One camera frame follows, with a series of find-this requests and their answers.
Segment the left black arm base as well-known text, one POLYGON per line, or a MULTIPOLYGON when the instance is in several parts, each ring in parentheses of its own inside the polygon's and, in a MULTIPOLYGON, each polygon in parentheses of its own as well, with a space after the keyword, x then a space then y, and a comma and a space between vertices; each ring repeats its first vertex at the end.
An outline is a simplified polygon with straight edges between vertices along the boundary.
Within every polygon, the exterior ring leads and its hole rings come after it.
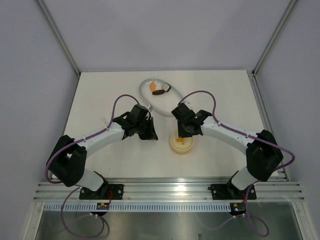
POLYGON ((122 200, 124 194, 123 184, 103 184, 97 191, 83 187, 79 193, 80 200, 122 200))

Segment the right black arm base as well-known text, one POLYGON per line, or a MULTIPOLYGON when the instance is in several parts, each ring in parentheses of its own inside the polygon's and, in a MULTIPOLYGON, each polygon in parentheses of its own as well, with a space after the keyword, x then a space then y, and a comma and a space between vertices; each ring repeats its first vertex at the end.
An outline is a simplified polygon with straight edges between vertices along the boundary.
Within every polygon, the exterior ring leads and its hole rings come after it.
POLYGON ((247 197, 248 200, 257 199, 255 188, 253 188, 253 192, 250 190, 249 193, 247 193, 247 189, 239 190, 231 184, 216 183, 211 184, 207 189, 211 192, 213 200, 244 200, 245 197, 247 197))

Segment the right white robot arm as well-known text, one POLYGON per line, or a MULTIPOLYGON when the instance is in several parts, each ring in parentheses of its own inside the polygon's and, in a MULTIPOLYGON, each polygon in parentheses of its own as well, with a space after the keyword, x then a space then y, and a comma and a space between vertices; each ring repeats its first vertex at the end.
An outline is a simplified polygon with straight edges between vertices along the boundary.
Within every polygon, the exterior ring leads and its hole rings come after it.
POLYGON ((259 181, 266 182, 284 158, 274 136, 267 130, 240 134, 240 130, 231 130, 230 126, 208 111, 195 113, 184 105, 176 107, 171 113, 177 120, 179 138, 197 135, 212 137, 239 150, 246 157, 246 166, 236 171, 227 183, 209 187, 214 200, 239 200, 243 195, 248 195, 248 186, 259 181))

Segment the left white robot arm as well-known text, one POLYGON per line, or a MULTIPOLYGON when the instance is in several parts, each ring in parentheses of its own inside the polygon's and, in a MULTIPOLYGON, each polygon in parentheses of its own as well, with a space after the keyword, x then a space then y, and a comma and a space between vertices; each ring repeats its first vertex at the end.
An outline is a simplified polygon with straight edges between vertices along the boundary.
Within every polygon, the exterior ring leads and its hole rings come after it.
POLYGON ((86 188, 95 198, 103 199, 108 194, 109 182, 101 174, 87 169, 86 161, 104 147, 133 135, 138 135, 140 140, 158 140, 154 119, 149 112, 146 116, 138 117, 126 112, 114 118, 109 126, 88 136, 62 136, 46 163, 46 181, 51 184, 62 183, 66 187, 86 188))

